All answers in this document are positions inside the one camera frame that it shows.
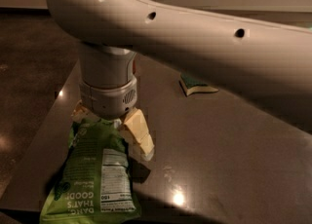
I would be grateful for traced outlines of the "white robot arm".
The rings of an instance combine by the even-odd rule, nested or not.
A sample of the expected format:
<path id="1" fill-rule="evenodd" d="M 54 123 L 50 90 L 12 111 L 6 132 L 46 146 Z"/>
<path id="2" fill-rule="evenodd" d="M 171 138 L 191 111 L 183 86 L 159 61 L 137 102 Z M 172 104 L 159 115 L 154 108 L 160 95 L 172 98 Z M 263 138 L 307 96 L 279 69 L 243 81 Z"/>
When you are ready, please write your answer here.
<path id="1" fill-rule="evenodd" d="M 144 159 L 154 143 L 135 108 L 132 65 L 141 54 L 219 86 L 303 131 L 312 129 L 312 31 L 151 0 L 47 0 L 58 26 L 77 38 L 82 103 L 120 119 Z"/>

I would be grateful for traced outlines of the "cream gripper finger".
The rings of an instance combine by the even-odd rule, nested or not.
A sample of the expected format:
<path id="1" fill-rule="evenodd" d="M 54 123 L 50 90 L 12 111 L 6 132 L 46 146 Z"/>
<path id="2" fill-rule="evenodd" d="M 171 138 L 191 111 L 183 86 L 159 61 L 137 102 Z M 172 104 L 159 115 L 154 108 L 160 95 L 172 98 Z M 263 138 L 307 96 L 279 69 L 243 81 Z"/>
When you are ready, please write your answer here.
<path id="1" fill-rule="evenodd" d="M 81 123 L 83 119 L 87 119 L 91 122 L 97 122 L 99 116 L 94 114 L 89 108 L 85 107 L 81 100 L 79 100 L 71 114 L 72 121 L 75 123 Z"/>
<path id="2" fill-rule="evenodd" d="M 149 162 L 154 156 L 155 145 L 143 112 L 133 108 L 121 121 L 119 132 L 130 145 L 131 152 Z"/>

